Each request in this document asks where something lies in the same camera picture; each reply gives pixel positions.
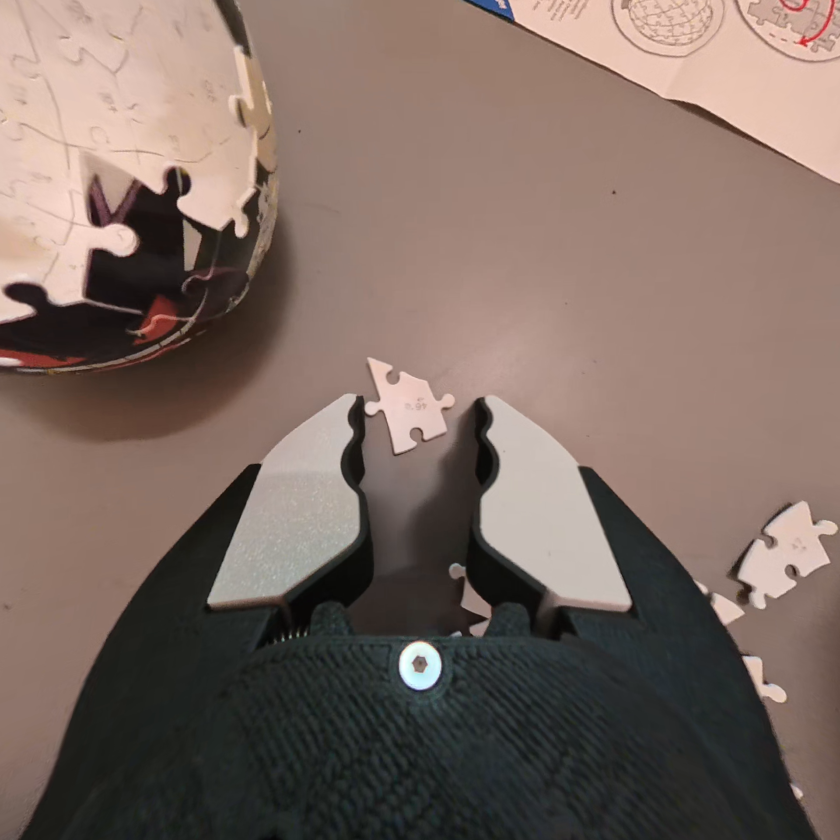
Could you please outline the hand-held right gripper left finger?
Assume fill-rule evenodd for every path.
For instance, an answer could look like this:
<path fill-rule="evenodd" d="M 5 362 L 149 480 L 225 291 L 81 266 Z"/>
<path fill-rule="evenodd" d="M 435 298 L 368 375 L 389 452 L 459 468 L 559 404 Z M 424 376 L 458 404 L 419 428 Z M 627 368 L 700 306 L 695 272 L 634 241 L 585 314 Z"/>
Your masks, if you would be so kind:
<path fill-rule="evenodd" d="M 373 579 L 364 477 L 364 400 L 340 398 L 259 465 L 206 600 L 214 611 L 278 607 L 308 624 L 325 602 L 351 605 Z"/>

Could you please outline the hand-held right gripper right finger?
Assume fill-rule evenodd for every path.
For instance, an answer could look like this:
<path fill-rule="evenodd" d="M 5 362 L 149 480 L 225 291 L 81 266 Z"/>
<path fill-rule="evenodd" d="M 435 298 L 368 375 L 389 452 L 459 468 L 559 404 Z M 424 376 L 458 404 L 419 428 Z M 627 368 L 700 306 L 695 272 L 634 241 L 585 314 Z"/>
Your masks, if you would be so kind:
<path fill-rule="evenodd" d="M 563 608 L 626 615 L 633 600 L 581 466 L 496 395 L 476 400 L 479 495 L 466 581 L 489 608 L 525 607 L 548 630 Z"/>

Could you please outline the white puzzle piece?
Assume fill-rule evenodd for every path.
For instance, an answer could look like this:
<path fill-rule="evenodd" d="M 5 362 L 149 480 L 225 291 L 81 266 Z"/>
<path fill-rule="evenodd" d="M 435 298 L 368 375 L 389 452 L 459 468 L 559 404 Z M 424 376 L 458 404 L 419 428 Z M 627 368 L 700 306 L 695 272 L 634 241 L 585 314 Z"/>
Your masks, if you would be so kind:
<path fill-rule="evenodd" d="M 446 393 L 437 399 L 426 380 L 421 380 L 402 371 L 396 382 L 389 382 L 392 365 L 368 358 L 371 376 L 377 391 L 375 401 L 366 402 L 364 412 L 373 417 L 383 413 L 395 456 L 402 455 L 417 446 L 412 431 L 417 429 L 423 441 L 447 433 L 443 411 L 455 405 L 453 395 Z"/>

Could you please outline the colourful puzzle ball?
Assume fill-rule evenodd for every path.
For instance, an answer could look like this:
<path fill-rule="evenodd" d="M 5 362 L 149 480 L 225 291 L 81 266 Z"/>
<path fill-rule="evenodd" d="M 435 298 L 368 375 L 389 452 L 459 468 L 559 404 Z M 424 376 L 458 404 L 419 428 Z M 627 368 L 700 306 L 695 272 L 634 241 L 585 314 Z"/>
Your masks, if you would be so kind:
<path fill-rule="evenodd" d="M 244 299 L 277 220 L 237 2 L 2 1 L 1 364 L 137 364 Z"/>

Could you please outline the pile of white puzzle pieces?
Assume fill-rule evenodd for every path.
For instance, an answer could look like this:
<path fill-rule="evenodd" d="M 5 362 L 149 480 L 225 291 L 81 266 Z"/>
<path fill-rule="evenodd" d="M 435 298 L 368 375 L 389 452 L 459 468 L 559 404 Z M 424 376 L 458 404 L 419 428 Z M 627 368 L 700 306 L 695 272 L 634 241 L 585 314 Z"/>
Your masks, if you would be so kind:
<path fill-rule="evenodd" d="M 830 564 L 822 537 L 832 536 L 837 531 L 838 526 L 833 521 L 814 521 L 811 509 L 804 500 L 778 512 L 762 529 L 762 535 L 770 542 L 761 538 L 753 540 L 736 574 L 737 581 L 749 589 L 748 602 L 751 607 L 765 609 L 768 599 L 778 600 L 795 588 L 799 579 Z M 452 563 L 448 574 L 454 581 L 463 583 L 460 607 L 482 618 L 482 621 L 469 625 L 469 635 L 483 637 L 490 623 L 491 606 L 468 582 L 464 565 Z M 745 614 L 744 608 L 735 601 L 709 591 L 697 580 L 695 584 L 723 626 L 727 627 Z M 741 654 L 741 658 L 762 700 L 771 700 L 777 704 L 787 701 L 788 696 L 781 686 L 765 681 L 760 656 Z"/>

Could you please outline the puzzle instruction leaflet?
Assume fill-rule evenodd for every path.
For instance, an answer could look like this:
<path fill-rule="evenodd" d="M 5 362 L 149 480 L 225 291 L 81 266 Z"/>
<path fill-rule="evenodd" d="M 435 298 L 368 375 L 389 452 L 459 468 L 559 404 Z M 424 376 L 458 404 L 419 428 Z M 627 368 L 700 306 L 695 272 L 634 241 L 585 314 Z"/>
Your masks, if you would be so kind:
<path fill-rule="evenodd" d="M 472 1 L 839 182 L 838 1 Z"/>

